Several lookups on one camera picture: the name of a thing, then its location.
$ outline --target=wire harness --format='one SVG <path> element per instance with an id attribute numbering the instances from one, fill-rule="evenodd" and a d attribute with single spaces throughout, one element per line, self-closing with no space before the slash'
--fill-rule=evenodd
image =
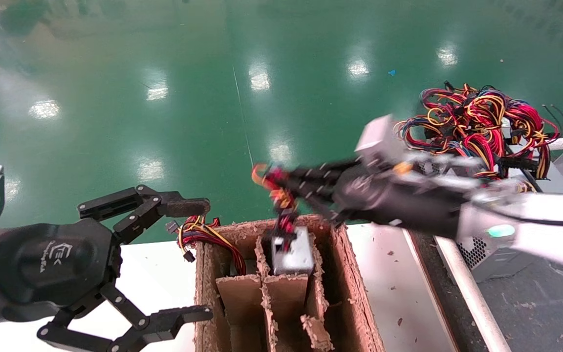
<path id="1" fill-rule="evenodd" d="M 465 83 L 462 89 L 457 89 L 445 82 L 444 89 L 422 91 L 420 100 L 427 113 L 395 125 L 395 131 L 410 149 L 481 158 L 483 170 L 474 176 L 482 180 L 507 178 L 508 169 L 519 165 L 533 170 L 536 179 L 546 178 L 550 167 L 549 144 L 563 134 L 563 123 L 545 105 L 556 123 L 541 118 L 529 103 L 489 85 L 475 89 Z M 563 113 L 554 105 L 551 107 L 563 119 Z M 505 121 L 510 127 L 508 137 L 503 135 Z M 545 133 L 547 126 L 553 131 Z M 412 135 L 413 127 L 424 129 L 424 139 Z M 512 153 L 509 145 L 518 144 L 522 149 Z M 528 190 L 534 189 L 526 183 Z"/>
<path id="2" fill-rule="evenodd" d="M 213 227 L 221 226 L 219 218 L 214 218 L 212 223 L 205 223 L 205 216 L 190 216 L 182 225 L 172 221 L 166 225 L 168 232 L 177 234 L 177 244 L 188 262 L 194 262 L 195 256 L 192 248 L 196 242 L 205 242 L 219 245 L 231 252 L 234 266 L 238 275 L 246 275 L 244 258 L 238 249 Z"/>

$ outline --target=cable connector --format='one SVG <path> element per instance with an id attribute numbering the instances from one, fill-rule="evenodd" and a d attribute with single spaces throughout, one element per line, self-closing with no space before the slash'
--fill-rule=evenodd
<path id="1" fill-rule="evenodd" d="M 179 229 L 179 223 L 175 220 L 172 222 L 166 223 L 166 232 L 172 234 L 175 233 Z"/>
<path id="2" fill-rule="evenodd" d="M 195 261 L 195 255 L 190 250 L 186 250 L 186 253 L 184 253 L 184 259 L 186 259 L 189 263 L 192 263 Z"/>
<path id="3" fill-rule="evenodd" d="M 508 169 L 521 169 L 532 172 L 538 169 L 538 161 L 527 158 L 499 158 L 498 164 Z"/>

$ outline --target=green epoxy floor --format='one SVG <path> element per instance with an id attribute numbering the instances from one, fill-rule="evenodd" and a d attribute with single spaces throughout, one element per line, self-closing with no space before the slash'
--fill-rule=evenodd
<path id="1" fill-rule="evenodd" d="M 138 183 L 270 218 L 253 162 L 351 156 L 444 80 L 563 109 L 563 0 L 0 0 L 0 225 Z"/>

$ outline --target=ventilation grille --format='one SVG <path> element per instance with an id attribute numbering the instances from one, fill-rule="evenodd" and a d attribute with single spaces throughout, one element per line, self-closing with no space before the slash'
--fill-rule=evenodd
<path id="1" fill-rule="evenodd" d="M 421 163 L 420 165 L 415 167 L 415 170 L 423 175 L 442 174 L 444 172 L 444 169 L 444 166 L 430 162 Z"/>
<path id="2" fill-rule="evenodd" d="M 462 253 L 462 257 L 464 257 L 464 261 L 466 265 L 469 266 L 469 269 L 473 269 L 478 263 L 481 263 L 483 259 L 485 259 L 485 248 L 487 247 L 486 243 L 483 242 L 481 239 L 473 238 L 473 249 L 466 250 L 462 246 L 461 243 L 457 243 L 457 247 Z"/>

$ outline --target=cardboard box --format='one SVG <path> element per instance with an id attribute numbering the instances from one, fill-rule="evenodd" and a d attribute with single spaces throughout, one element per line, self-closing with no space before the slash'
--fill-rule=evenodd
<path id="1" fill-rule="evenodd" d="M 229 277 L 227 250 L 197 243 L 195 304 L 212 307 L 215 316 L 196 323 L 196 352 L 384 352 L 346 228 L 300 217 L 315 270 L 271 276 L 261 239 L 274 223 L 219 228 L 251 263 L 246 276 Z"/>

